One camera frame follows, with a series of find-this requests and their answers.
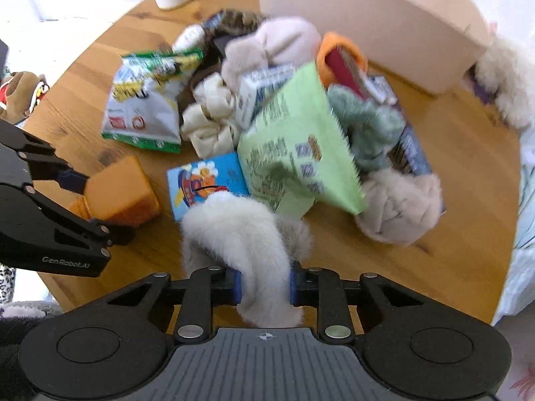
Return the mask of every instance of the orange block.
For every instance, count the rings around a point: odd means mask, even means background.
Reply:
[[[138,227],[160,214],[160,204],[139,161],[128,156],[93,175],[69,210],[82,218]]]

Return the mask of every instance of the round wooden table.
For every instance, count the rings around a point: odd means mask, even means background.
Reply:
[[[225,7],[258,10],[258,0],[194,0],[173,11],[161,11],[154,0],[145,0],[70,66],[28,120],[27,131],[52,143],[60,157],[87,175],[136,155],[163,206],[163,215],[140,227],[131,245],[111,249],[112,260],[100,278],[41,275],[66,310],[153,272],[183,277],[181,236],[165,172],[196,160],[191,145],[186,143],[180,154],[143,151],[102,139],[100,126],[121,54],[172,43],[184,27]],[[377,272],[489,322],[515,234],[520,176],[516,135],[492,107],[482,106],[461,87],[432,98],[395,77],[389,80],[442,180],[447,212],[434,230],[402,248],[371,241],[351,215],[318,203],[305,217],[315,239],[309,264],[348,279]],[[36,187],[63,206],[75,197],[55,183]],[[313,324],[312,313],[307,315],[307,324]],[[234,325],[240,320],[224,308],[216,312],[215,323]]]

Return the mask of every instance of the white snack bag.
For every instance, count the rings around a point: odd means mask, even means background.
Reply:
[[[180,152],[177,96],[202,57],[200,49],[123,56],[113,78],[102,137],[142,149]]]

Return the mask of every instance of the orange fabric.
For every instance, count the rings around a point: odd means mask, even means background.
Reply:
[[[325,57],[337,46],[347,49],[355,58],[357,65],[364,72],[367,72],[367,58],[360,52],[360,49],[351,40],[338,33],[328,31],[323,37],[322,43],[319,46],[318,55],[316,57],[316,66],[318,68],[319,79],[327,89],[332,83],[336,83],[336,77],[333,71],[325,63]]]

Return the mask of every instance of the crosshair symbol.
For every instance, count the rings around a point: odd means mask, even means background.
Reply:
[[[268,332],[266,332],[266,331],[263,332],[263,333],[261,333],[258,337],[259,337],[261,340],[266,341],[266,342],[267,342],[267,341],[270,341],[270,340],[273,339],[273,338],[276,338],[275,335],[272,335],[271,333],[268,333]]]

